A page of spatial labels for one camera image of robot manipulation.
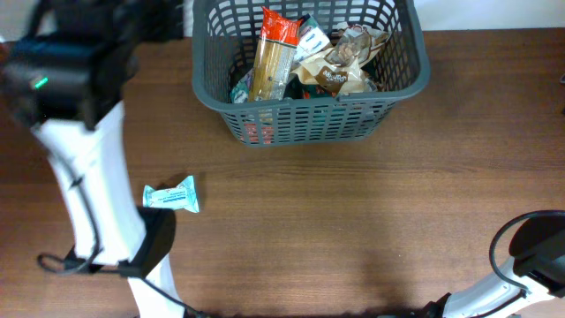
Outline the orange spaghetti pasta package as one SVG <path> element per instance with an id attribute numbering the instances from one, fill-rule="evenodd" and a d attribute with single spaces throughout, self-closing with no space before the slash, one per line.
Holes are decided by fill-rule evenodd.
<path id="1" fill-rule="evenodd" d="M 254 117 L 245 123 L 244 141 L 251 145 L 265 145 L 275 140 L 275 113 L 287 105 L 283 101 L 284 93 L 299 42 L 297 21 L 286 19 L 266 6 L 262 13 L 247 97 L 248 102 L 260 104 Z"/>

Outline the Kleenex tissue multipack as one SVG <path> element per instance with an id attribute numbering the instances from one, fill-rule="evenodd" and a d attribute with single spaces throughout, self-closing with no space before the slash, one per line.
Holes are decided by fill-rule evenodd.
<path id="1" fill-rule="evenodd" d="M 294 56 L 290 72 L 295 70 L 299 63 L 306 58 L 322 51 L 329 44 L 330 40 L 320 28 L 317 20 L 309 14 L 296 20 L 299 24 L 299 42 Z M 251 86 L 252 68 L 249 70 L 231 89 L 230 99 L 235 104 L 248 102 L 247 97 Z"/>

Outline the mint green snack wrapper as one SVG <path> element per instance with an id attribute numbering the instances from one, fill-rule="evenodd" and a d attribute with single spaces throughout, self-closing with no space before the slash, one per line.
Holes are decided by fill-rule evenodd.
<path id="1" fill-rule="evenodd" d="M 173 188 L 155 190 L 144 186 L 142 204 L 145 208 L 184 209 L 192 213 L 200 212 L 194 176 L 188 176 Z"/>

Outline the beige brown snack pouch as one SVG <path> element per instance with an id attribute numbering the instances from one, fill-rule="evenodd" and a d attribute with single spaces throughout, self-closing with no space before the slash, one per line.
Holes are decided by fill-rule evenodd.
<path id="1" fill-rule="evenodd" d="M 341 24 L 339 31 L 339 42 L 326 59 L 332 64 L 346 65 L 356 58 L 361 69 L 377 56 L 390 37 L 386 31 L 347 22 Z"/>
<path id="2" fill-rule="evenodd" d="M 292 71 L 298 76 L 299 81 L 305 85 L 315 85 L 318 83 L 316 76 L 320 73 L 324 66 L 329 66 L 326 56 L 334 49 L 322 50 L 299 63 L 299 66 Z"/>

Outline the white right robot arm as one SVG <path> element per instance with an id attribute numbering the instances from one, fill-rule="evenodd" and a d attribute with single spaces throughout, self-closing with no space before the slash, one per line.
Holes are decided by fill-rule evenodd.
<path id="1" fill-rule="evenodd" d="M 502 265 L 495 249 L 515 224 Z M 488 251 L 492 273 L 468 289 L 448 293 L 416 312 L 416 317 L 510 317 L 520 310 L 564 297 L 564 212 L 538 210 L 506 222 L 494 235 Z"/>

